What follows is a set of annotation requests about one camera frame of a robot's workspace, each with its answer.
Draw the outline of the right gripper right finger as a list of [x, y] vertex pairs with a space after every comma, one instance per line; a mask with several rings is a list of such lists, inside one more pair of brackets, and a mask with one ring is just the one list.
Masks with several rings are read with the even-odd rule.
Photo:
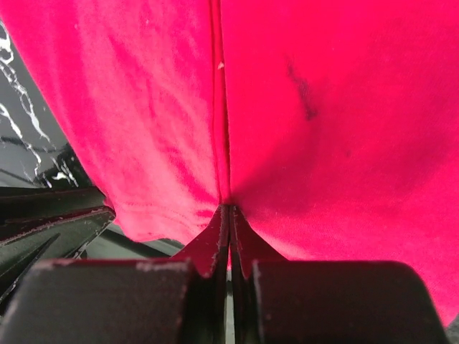
[[292, 261], [229, 208], [237, 343], [446, 343], [420, 276], [393, 261]]

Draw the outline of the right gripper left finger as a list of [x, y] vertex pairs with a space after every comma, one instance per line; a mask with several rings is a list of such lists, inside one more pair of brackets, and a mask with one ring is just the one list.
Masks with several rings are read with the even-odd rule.
[[223, 343], [229, 208], [169, 258], [44, 260], [1, 323], [3, 343]]

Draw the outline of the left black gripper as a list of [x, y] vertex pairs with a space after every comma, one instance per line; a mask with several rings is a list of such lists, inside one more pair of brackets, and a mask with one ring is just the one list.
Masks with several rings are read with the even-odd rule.
[[96, 188], [1, 188], [1, 304], [43, 259], [77, 259], [115, 219]]

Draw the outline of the bright pink t shirt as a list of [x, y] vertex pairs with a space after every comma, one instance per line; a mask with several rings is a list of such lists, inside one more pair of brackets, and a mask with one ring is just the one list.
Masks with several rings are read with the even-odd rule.
[[124, 233], [218, 205], [291, 259], [390, 259], [458, 314], [456, 1], [3, 1]]

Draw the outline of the black marble pattern mat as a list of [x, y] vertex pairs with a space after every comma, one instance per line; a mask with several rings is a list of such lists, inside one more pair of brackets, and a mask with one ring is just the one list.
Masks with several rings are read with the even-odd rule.
[[1, 24], [1, 186], [65, 190], [92, 184]]

